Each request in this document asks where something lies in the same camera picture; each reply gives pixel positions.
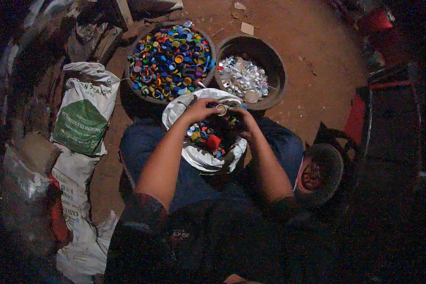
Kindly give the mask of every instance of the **brown ground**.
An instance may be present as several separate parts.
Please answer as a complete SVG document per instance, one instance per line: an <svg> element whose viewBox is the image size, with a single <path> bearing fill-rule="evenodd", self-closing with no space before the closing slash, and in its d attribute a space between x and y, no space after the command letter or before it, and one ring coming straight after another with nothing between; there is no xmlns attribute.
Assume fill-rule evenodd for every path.
<svg viewBox="0 0 426 284"><path fill-rule="evenodd" d="M231 16L231 0L184 0L183 18L212 35L214 43L240 32L241 22L258 29L254 35L273 46L286 65L289 84L283 101L266 116L298 134L309 144L314 141L320 121L342 129L355 88L366 83L366 62L360 57L353 31L347 29L323 1L243 0L246 11L240 19ZM119 48L106 69L121 77L126 48ZM308 64L317 76L312 74ZM118 96L111 125L104 142L108 154L96 167L90 188L93 222L104 220L109 210L121 214L124 203L119 194L122 165L118 145L132 123Z"/></svg>

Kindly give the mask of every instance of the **cloth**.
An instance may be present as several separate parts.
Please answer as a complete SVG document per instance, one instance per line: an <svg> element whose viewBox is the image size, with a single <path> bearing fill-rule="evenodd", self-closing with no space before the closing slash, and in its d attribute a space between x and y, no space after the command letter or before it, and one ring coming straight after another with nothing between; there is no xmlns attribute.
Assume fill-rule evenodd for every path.
<svg viewBox="0 0 426 284"><path fill-rule="evenodd" d="M294 185L302 160L301 139L267 118L259 127ZM164 133L151 120L125 132L120 154L134 187L143 163ZM181 161L167 213L153 197L132 195L112 236L106 283L222 283L238 274L262 283L285 283L288 233L295 213L288 200L256 206L246 189L257 191L249 168L237 182L216 192Z"/></svg>

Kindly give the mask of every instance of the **white cap pile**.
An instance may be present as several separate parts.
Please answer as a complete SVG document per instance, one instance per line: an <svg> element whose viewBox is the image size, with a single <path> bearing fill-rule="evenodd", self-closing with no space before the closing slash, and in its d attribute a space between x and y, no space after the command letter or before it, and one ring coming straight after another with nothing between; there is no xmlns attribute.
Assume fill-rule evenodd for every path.
<svg viewBox="0 0 426 284"><path fill-rule="evenodd" d="M252 61L241 57L229 57L218 63L222 70L221 83L229 94L244 98L247 103L255 103L268 95L268 77L265 70Z"/></svg>

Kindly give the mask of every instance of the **bucket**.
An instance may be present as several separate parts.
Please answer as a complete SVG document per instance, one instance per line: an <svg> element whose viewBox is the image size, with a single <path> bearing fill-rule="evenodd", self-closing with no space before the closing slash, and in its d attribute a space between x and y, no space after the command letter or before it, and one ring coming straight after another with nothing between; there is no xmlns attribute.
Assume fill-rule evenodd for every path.
<svg viewBox="0 0 426 284"><path fill-rule="evenodd" d="M284 64L279 54L269 44L254 36L238 34L220 42L216 53L218 62L230 56L240 56L256 62L260 68L265 70L268 85L274 89L268 88L266 97L254 104L247 104L248 109L268 110L283 99L284 87L287 85ZM221 74L217 69L214 76L219 88L227 92L227 88L221 83Z"/></svg>
<svg viewBox="0 0 426 284"><path fill-rule="evenodd" d="M322 185L320 189L309 190L302 182L303 172L312 160L322 165ZM295 197L309 206L319 207L325 204L335 194L344 172L342 156L330 144L315 144L305 153L295 182Z"/></svg>
<svg viewBox="0 0 426 284"><path fill-rule="evenodd" d="M133 51L136 50L136 47L139 44L139 41L144 39L148 34L150 34L150 33L153 34L154 33L153 31L160 30L160 29L167 28L167 27L177 26L177 25L183 26L183 24L184 24L184 22L163 22L163 23L156 25L155 28L150 28L150 29L143 31L137 37L136 41L133 43L132 50ZM197 33L201 34L207 40L208 44L210 45L211 60L217 62L215 46L213 45L213 42L210 39L210 37L204 31L202 31L198 28L196 28L196 31L197 31ZM203 82L203 84L205 86L207 86L211 82L211 80L213 79L215 69L216 69L216 66L213 67L210 70L210 72L207 74L207 76L205 77L205 81ZM129 61L126 62L125 76L128 79L131 78L131 76L130 76L130 62ZM125 81L128 83L129 88L133 91L133 93L134 93L134 95L136 95L136 97L143 99L143 100L146 100L150 103L157 104L157 105L167 105L169 103L169 101L166 100L166 99L155 99L150 95L143 95L141 90L133 88L134 81L131 81L131 80L125 80Z"/></svg>

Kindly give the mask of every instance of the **person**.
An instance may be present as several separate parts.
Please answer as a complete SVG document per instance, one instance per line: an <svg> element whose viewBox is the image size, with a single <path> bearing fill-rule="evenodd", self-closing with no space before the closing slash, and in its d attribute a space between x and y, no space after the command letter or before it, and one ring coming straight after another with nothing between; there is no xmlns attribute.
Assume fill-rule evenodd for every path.
<svg viewBox="0 0 426 284"><path fill-rule="evenodd" d="M302 141L229 108L245 125L252 160L215 191L181 159L186 129L217 113L209 103L219 102L199 99L166 134L151 119L125 131L120 156L133 193L111 239L105 283L287 283L284 224L300 208L293 186Z"/></svg>

